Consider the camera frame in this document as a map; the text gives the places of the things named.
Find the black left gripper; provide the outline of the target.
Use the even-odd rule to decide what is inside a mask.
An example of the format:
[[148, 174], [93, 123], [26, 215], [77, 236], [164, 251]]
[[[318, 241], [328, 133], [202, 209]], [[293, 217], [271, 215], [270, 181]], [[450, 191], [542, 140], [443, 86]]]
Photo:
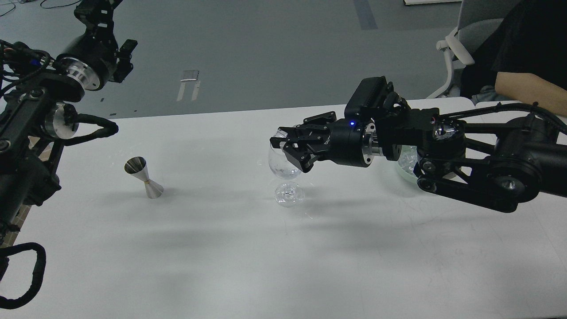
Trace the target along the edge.
[[85, 33], [57, 56], [65, 75], [87, 91], [103, 89], [107, 82], [122, 83], [133, 70], [132, 53], [138, 42], [128, 39], [117, 46], [113, 34], [113, 12], [121, 0], [82, 0], [74, 16], [85, 25]]

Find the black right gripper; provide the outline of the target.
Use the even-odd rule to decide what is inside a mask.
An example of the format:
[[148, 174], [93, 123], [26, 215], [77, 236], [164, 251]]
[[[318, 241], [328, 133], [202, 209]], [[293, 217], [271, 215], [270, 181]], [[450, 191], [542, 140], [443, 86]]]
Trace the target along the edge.
[[270, 144], [301, 172], [309, 172], [318, 161], [368, 167], [382, 156], [374, 121], [338, 119], [334, 111], [308, 117], [284, 136], [272, 136]]

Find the person's forearm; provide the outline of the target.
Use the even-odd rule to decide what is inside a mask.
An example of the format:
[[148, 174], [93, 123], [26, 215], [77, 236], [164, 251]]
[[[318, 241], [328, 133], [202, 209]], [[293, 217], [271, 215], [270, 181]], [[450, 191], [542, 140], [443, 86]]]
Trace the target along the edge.
[[567, 115], [567, 91], [537, 75], [499, 71], [495, 91], [526, 104], [537, 102], [540, 107], [555, 115]]

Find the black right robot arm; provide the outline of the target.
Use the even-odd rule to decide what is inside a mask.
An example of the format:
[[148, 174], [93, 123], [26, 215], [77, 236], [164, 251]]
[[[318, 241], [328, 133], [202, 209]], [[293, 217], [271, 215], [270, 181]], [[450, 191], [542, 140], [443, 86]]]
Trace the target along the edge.
[[385, 77], [363, 79], [333, 112], [280, 127], [271, 145], [301, 172], [317, 161], [368, 167], [375, 156], [397, 161], [415, 147], [416, 184], [425, 192], [511, 213], [541, 192], [566, 196], [566, 125], [537, 103], [498, 103], [441, 114], [413, 109]]

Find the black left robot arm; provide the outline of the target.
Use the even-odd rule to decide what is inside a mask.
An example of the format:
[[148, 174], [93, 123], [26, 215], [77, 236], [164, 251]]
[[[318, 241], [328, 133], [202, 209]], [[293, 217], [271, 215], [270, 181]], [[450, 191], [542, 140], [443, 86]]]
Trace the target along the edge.
[[16, 216], [41, 206], [61, 189], [56, 174], [65, 147], [115, 135], [118, 125], [77, 113], [74, 103], [133, 70], [137, 42], [122, 45], [113, 33], [119, 0], [81, 0], [74, 16], [85, 32], [57, 57], [22, 42], [1, 41], [1, 240], [20, 231]]

